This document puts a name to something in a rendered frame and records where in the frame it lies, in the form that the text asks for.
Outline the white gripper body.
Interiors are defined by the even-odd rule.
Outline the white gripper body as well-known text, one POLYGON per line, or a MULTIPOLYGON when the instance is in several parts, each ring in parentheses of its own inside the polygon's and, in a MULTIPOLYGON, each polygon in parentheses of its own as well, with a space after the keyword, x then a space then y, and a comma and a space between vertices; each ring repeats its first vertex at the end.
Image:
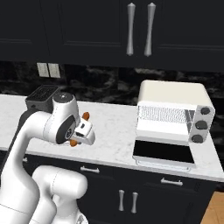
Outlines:
POLYGON ((73 146, 77 144, 92 145, 95 142, 95 132, 91 123, 81 123, 73 133, 73 146))

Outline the orange-brown baguette bread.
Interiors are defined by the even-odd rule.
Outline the orange-brown baguette bread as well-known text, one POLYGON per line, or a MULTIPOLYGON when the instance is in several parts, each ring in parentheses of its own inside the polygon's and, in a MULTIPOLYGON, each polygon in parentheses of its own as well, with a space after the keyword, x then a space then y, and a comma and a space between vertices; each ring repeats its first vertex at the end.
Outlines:
MULTIPOLYGON (((88 112, 85 112, 83 115, 82 115, 82 118, 84 119, 84 120, 88 120, 89 119, 89 113, 88 112)), ((78 144, 78 142, 76 141, 76 140, 71 140, 70 141, 70 145, 72 146, 72 147, 75 147, 76 145, 78 144)))

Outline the black toaster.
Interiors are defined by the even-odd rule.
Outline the black toaster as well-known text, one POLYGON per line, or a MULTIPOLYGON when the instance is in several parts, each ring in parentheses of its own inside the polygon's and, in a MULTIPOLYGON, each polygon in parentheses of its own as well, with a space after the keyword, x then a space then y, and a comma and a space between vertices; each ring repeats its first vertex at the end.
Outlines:
POLYGON ((53 96, 60 91, 58 86, 42 85, 25 98, 28 109, 53 112, 53 96))

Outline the black base cupboard door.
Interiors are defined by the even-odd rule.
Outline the black base cupboard door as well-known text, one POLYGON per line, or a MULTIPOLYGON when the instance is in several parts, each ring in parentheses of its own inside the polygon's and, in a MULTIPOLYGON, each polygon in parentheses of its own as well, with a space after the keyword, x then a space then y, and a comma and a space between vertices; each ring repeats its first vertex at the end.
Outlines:
POLYGON ((136 212, 127 224, 200 224, 207 200, 194 190, 148 184, 136 190, 136 212))
POLYGON ((125 224, 119 187, 113 179, 87 176, 87 191, 77 203, 89 224, 125 224))

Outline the toaster oven glass door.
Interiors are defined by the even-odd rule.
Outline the toaster oven glass door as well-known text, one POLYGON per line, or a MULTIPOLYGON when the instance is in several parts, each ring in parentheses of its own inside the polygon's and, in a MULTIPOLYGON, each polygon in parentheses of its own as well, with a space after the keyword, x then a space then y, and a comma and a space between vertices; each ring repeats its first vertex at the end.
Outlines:
POLYGON ((140 166, 176 172, 189 172, 196 167, 190 147, 136 140, 133 156, 140 166))

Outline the white toaster oven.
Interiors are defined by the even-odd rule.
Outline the white toaster oven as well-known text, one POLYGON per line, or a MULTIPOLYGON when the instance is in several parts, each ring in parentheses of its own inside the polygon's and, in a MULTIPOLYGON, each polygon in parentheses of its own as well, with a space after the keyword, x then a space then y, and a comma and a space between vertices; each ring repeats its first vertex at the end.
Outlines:
POLYGON ((144 80, 136 105, 136 134, 153 142, 178 145, 193 143, 192 136, 201 135, 205 142, 214 114, 214 105, 200 83, 144 80), (202 115, 202 108, 210 108, 210 113, 202 115), (207 129, 195 127, 201 120, 207 129))

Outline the black drawer front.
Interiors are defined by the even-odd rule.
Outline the black drawer front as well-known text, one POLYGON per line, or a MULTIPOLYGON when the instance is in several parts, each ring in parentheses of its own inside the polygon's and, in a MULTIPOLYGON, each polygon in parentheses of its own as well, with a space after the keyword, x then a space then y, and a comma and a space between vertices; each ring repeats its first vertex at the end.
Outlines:
POLYGON ((32 174, 34 170, 40 165, 52 165, 59 168, 67 169, 70 171, 79 172, 83 175, 92 178, 102 178, 102 179, 112 179, 113 178, 113 168, 101 165, 101 164, 90 164, 85 162, 78 162, 68 159, 55 158, 55 157, 43 157, 38 155, 26 154, 23 159, 24 166, 26 170, 32 174), (89 171, 81 171, 80 167, 85 166, 90 169, 98 168, 100 173, 93 173, 89 171))
POLYGON ((113 173, 114 182, 112 187, 116 190, 126 189, 128 187, 134 187, 136 189, 140 189, 141 187, 152 187, 157 189, 180 191, 183 193, 207 194, 213 193, 216 188, 216 183, 214 181, 198 178, 180 177, 124 168, 114 168, 113 173), (184 184, 182 186, 161 184, 160 180, 162 178, 172 181, 181 180, 184 184))

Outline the white wall outlet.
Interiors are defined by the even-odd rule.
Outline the white wall outlet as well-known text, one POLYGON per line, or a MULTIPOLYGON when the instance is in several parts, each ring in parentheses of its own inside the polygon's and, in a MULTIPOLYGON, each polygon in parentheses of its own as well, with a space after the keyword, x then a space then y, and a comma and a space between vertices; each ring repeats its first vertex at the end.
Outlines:
POLYGON ((60 78, 60 67, 58 64, 49 63, 49 73, 52 78, 59 79, 60 78))
POLYGON ((45 77, 45 78, 49 77, 48 68, 47 68, 46 63, 38 63, 37 67, 38 67, 38 74, 40 77, 45 77))

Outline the black wall cupboard door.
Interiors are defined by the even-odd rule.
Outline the black wall cupboard door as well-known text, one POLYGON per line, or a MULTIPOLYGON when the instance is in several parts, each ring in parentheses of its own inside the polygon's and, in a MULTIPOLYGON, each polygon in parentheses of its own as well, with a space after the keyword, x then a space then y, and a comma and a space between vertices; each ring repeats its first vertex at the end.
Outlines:
POLYGON ((40 0, 52 63, 103 67, 137 64, 137 0, 40 0), (127 55, 128 4, 136 6, 127 55))
POLYGON ((0 0, 0 60, 33 60, 37 54, 39 0, 0 0))
POLYGON ((143 0, 142 56, 148 68, 224 72, 224 0, 143 0), (156 5, 151 56, 144 55, 147 5, 156 5))

